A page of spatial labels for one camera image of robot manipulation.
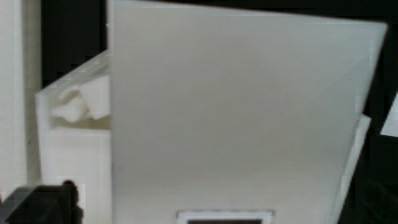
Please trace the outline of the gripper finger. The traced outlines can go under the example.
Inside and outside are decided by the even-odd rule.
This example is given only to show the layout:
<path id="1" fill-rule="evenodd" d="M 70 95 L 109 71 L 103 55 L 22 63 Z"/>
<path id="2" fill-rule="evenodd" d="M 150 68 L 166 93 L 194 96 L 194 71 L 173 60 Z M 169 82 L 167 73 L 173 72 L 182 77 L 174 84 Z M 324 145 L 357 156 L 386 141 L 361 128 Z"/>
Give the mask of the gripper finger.
<path id="1" fill-rule="evenodd" d="M 61 185 L 18 187 L 0 202 L 0 224 L 84 224 L 79 189 Z"/>

